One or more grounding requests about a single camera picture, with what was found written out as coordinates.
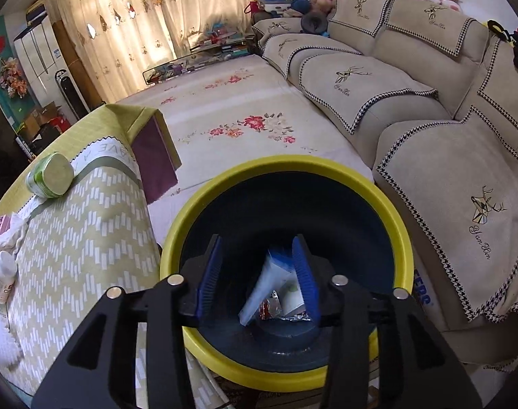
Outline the white blue carton box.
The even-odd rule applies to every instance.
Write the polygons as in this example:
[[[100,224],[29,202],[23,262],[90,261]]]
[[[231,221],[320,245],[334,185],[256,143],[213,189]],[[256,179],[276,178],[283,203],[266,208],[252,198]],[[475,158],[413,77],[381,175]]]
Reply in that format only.
[[[286,293],[290,290],[301,292],[292,257],[285,252],[269,250],[259,279],[238,314],[239,323],[248,326],[253,319],[259,319],[259,307],[273,291]]]

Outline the green white drink bottle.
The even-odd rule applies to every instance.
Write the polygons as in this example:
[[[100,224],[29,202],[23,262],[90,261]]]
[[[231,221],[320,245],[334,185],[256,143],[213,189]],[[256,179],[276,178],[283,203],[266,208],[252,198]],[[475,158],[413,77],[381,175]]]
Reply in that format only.
[[[25,185],[40,198],[59,198],[71,186],[74,169],[60,152],[42,158],[25,178]]]

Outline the white small bottle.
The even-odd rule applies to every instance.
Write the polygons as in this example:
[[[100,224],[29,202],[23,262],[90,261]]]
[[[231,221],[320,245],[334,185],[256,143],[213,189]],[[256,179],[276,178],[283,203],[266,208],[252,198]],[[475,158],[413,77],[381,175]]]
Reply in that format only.
[[[14,256],[0,251],[0,304],[5,304],[11,294],[18,266]]]

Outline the yellow rimmed dark trash bin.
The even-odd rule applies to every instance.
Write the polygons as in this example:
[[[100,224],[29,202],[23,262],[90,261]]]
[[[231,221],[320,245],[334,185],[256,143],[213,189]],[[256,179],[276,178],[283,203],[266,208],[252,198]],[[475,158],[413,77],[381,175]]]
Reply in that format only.
[[[197,328],[186,348],[212,372],[269,392],[325,382],[331,331],[296,274],[300,255],[373,293],[409,289],[408,231],[382,191],[355,170],[319,157],[264,157],[201,187],[172,224],[161,273],[213,274],[194,295]]]

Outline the silver foil wrapper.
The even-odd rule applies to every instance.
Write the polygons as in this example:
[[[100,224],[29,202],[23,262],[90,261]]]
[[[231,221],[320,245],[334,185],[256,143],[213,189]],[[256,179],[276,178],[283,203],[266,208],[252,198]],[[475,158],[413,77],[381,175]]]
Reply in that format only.
[[[273,291],[259,307],[259,319],[280,319],[283,321],[311,321],[299,290],[286,293]]]

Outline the beige fabric sofa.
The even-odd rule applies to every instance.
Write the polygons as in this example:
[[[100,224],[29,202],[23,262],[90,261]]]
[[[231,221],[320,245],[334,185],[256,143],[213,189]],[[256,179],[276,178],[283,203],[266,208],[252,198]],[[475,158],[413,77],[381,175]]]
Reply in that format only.
[[[254,24],[264,58],[334,123],[395,204],[414,292],[458,358],[518,365],[518,65],[429,0],[334,0],[323,36]]]

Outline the black neck pillow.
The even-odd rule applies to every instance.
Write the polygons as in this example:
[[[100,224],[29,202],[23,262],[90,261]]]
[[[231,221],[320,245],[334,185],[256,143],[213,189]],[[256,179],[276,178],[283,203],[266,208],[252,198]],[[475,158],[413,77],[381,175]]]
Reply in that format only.
[[[312,10],[301,17],[300,26],[304,33],[325,35],[328,29],[328,20],[324,12]]]

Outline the cream patterned curtain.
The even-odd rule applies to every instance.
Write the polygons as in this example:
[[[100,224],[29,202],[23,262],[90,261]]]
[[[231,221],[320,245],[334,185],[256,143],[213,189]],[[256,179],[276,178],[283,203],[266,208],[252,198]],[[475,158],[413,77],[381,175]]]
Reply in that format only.
[[[252,0],[42,0],[61,21],[102,99],[114,103],[145,87],[142,73],[184,56],[222,23],[249,29]]]

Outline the artificial flower decoration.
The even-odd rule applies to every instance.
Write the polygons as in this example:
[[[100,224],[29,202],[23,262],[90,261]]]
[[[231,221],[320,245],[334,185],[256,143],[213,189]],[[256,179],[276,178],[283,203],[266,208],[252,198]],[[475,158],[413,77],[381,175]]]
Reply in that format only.
[[[0,87],[13,99],[23,99],[28,95],[28,85],[20,69],[19,60],[14,57],[0,60]]]

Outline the black monkey plush toy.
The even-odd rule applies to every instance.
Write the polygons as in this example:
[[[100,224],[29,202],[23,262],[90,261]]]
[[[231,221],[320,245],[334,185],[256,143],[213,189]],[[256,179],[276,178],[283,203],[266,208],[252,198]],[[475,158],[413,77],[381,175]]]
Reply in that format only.
[[[508,43],[513,48],[513,64],[518,71],[518,28],[510,32],[493,19],[487,21],[487,27],[502,42]]]

